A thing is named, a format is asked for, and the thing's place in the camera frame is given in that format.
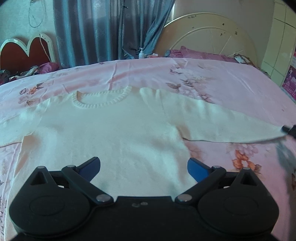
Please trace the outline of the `white knit sweater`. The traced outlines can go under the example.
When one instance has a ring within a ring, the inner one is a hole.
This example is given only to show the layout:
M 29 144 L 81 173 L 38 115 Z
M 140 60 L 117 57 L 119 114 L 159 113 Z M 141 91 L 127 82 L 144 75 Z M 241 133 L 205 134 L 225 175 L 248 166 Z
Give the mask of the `white knit sweater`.
M 177 195 L 195 184 L 184 141 L 255 143 L 279 126 L 166 90 L 125 87 L 55 96 L 1 123 L 1 145 L 21 142 L 14 197 L 37 166 L 58 170 L 98 157 L 92 183 L 117 196 Z

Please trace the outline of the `dark clothes pile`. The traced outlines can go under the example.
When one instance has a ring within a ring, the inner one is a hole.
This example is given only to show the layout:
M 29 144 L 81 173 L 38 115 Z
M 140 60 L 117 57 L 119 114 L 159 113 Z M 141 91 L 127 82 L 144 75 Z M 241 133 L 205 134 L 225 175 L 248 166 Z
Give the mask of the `dark clothes pile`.
M 32 66 L 28 71 L 17 72 L 17 73 L 10 73 L 8 70 L 1 70 L 1 81 L 0 84 L 6 84 L 8 82 L 12 82 L 17 79 L 38 75 L 38 74 L 45 74 L 59 70 L 60 66 L 54 62 L 48 62 L 42 64 L 40 66 Z

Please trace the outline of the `pink floral bed sheet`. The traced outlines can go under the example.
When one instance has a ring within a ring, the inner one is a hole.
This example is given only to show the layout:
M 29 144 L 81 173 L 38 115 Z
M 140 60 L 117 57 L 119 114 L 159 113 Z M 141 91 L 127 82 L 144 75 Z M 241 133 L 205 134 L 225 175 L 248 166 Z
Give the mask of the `pink floral bed sheet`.
M 1 123 L 55 96 L 93 94 L 125 87 L 166 90 L 243 113 L 280 128 L 295 124 L 295 104 L 265 74 L 244 64 L 191 58 L 118 60 L 62 69 L 1 86 Z M 250 168 L 276 201 L 272 234 L 295 240 L 295 139 L 255 143 L 184 141 L 194 157 L 231 172 Z M 1 240 L 16 232 L 8 206 L 21 142 L 1 145 Z

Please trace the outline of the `patterned cloth by headboard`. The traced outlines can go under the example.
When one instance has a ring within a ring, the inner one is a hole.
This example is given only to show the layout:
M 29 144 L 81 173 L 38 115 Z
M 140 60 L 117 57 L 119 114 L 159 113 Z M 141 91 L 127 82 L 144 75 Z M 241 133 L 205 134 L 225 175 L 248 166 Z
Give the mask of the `patterned cloth by headboard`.
M 240 64 L 252 65 L 254 66 L 253 62 L 246 56 L 241 54 L 235 54 L 233 58 Z

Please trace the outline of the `purple pillow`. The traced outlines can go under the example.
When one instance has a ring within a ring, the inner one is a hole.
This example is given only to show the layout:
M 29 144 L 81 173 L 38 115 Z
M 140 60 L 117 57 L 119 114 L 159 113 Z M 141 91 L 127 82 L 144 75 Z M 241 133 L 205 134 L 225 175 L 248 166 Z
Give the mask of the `purple pillow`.
M 167 50 L 165 53 L 165 57 L 218 60 L 218 61 L 224 61 L 224 62 L 237 63 L 237 61 L 234 58 L 227 57 L 225 55 L 195 51 L 195 50 L 186 48 L 185 46 L 181 46 L 179 50 L 177 49 Z

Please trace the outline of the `cream round headboard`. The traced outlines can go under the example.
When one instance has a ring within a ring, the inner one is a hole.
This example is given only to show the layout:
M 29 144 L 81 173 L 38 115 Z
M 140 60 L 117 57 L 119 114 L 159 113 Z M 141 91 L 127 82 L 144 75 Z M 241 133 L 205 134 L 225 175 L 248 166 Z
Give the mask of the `cream round headboard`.
M 161 32 L 154 53 L 163 56 L 166 51 L 181 46 L 228 57 L 240 54 L 257 63 L 255 45 L 248 33 L 219 14 L 192 13 L 169 22 Z

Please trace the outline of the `white pump bottle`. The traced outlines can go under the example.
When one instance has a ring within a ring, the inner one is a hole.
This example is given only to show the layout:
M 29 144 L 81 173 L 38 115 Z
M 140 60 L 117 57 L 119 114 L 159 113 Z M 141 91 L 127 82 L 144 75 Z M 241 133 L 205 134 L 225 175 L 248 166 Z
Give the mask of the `white pump bottle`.
M 139 59 L 144 59 L 145 58 L 145 53 L 143 51 L 143 48 L 140 47 L 139 50 L 140 50 L 140 52 L 138 54 L 138 58 Z

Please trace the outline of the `red heart-shaped headboard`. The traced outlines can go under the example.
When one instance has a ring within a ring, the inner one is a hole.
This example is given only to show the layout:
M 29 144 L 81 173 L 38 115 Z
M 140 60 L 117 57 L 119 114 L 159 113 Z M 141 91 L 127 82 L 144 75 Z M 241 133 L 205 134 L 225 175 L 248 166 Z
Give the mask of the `red heart-shaped headboard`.
M 14 74 L 48 62 L 56 62 L 51 38 L 39 33 L 24 43 L 20 39 L 6 39 L 1 45 L 1 70 Z

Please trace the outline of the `blue grey curtain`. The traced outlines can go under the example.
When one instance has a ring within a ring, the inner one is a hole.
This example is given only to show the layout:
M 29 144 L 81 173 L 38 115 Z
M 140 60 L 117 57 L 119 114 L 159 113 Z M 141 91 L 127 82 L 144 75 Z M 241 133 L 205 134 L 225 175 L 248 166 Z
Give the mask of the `blue grey curtain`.
M 152 54 L 174 1 L 53 1 L 61 66 Z

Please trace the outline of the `purple wall poster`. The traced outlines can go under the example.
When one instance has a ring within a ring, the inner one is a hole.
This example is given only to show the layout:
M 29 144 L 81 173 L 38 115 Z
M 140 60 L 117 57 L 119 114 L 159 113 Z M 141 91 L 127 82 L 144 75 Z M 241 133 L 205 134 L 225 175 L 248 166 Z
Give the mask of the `purple wall poster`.
M 284 92 L 295 102 L 296 101 L 296 51 L 294 51 L 290 67 L 282 85 Z

